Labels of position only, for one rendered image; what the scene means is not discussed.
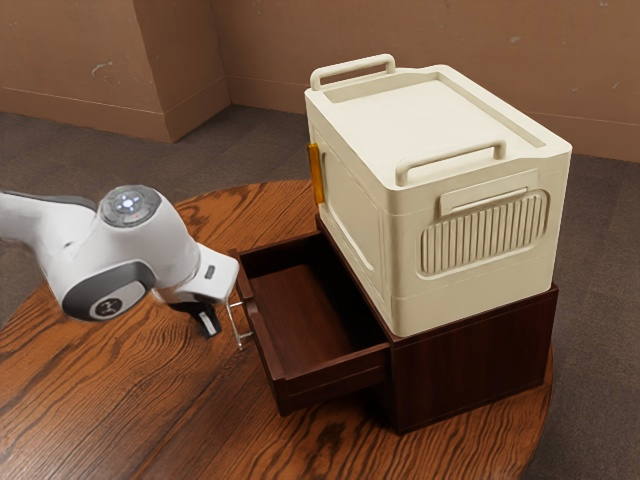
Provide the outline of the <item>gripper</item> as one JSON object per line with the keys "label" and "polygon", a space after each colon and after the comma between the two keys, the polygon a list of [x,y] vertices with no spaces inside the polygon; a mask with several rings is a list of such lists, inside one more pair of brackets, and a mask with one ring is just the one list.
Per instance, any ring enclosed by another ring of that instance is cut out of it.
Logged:
{"label": "gripper", "polygon": [[167,306],[174,311],[187,313],[193,317],[201,327],[203,335],[211,339],[222,331],[221,323],[217,317],[215,308],[208,303],[177,302],[168,303]]}

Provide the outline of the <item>open dark brown drawer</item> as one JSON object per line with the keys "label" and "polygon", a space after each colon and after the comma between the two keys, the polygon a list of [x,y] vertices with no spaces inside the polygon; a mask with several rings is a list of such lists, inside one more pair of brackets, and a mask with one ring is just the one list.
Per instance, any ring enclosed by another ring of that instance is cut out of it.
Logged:
{"label": "open dark brown drawer", "polygon": [[279,413],[384,383],[388,339],[320,232],[233,252],[236,286]]}

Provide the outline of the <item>cream box with lid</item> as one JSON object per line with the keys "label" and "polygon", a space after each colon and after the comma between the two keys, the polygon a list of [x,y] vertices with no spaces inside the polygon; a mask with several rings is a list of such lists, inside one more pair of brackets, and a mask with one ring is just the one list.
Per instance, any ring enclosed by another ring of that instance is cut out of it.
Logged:
{"label": "cream box with lid", "polygon": [[305,93],[319,215],[389,330],[547,291],[572,147],[447,65],[380,54]]}

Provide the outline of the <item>dark brown wooden cabinet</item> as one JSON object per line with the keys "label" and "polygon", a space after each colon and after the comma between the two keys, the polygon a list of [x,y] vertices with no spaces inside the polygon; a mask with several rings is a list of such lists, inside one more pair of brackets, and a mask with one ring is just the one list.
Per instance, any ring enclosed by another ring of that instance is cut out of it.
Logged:
{"label": "dark brown wooden cabinet", "polygon": [[370,387],[400,433],[542,383],[558,290],[425,333],[398,337],[379,322],[323,232],[310,240],[313,307],[324,358],[313,403]]}

